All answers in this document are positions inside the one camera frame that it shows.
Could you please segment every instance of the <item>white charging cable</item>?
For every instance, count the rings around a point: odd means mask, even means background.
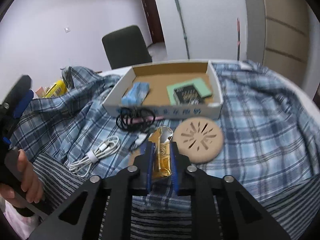
[[[89,166],[87,172],[84,175],[79,175],[79,177],[84,178],[88,175],[92,164],[95,164],[98,160],[115,154],[121,147],[121,141],[118,136],[110,136],[105,141],[99,144],[96,150],[90,150],[86,153],[86,157],[79,161],[74,161],[71,163],[69,171],[73,174],[77,174],[84,167]]]
[[[145,139],[147,138],[148,134],[147,133],[141,133],[138,135],[138,138],[135,140],[136,146],[140,146]]]

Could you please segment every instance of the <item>green card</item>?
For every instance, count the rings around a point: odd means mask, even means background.
[[[174,97],[173,97],[174,89],[187,86],[187,85],[194,85],[194,87],[196,88],[196,90],[198,90],[198,93],[202,98],[206,98],[212,95],[212,92],[207,87],[207,85],[205,84],[202,78],[195,78],[195,79],[187,80],[185,82],[176,83],[174,85],[167,86],[167,92],[168,92],[170,104],[172,106],[177,104],[176,100],[174,100]]]

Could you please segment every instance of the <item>human hand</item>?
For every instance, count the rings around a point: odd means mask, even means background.
[[[21,189],[26,192],[26,200],[29,203],[39,203],[43,195],[43,184],[38,175],[33,171],[31,162],[28,161],[24,150],[19,150],[17,162],[18,171],[22,172]],[[17,208],[25,208],[19,200],[15,198],[14,190],[8,185],[0,183],[0,195]]]

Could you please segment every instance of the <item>white wall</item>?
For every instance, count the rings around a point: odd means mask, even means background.
[[[309,11],[309,56],[302,89],[313,99],[320,82],[320,23],[308,6]]]
[[[0,22],[0,101],[21,74],[37,89],[65,66],[110,69],[101,39],[128,25],[151,43],[141,0],[15,0]]]
[[[245,0],[179,0],[191,58],[236,59],[237,17],[240,19],[240,60],[246,59]],[[186,59],[179,14],[174,0],[156,0],[168,59]]]

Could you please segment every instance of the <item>yellow package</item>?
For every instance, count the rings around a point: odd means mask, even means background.
[[[159,127],[150,137],[149,141],[156,144],[155,160],[152,178],[158,179],[171,175],[170,167],[170,140],[173,131],[166,126]]]
[[[50,97],[59,97],[62,96],[64,93],[67,92],[66,84],[63,82],[63,80],[58,80],[55,82],[55,84],[48,90],[48,92],[45,94],[45,98]]]

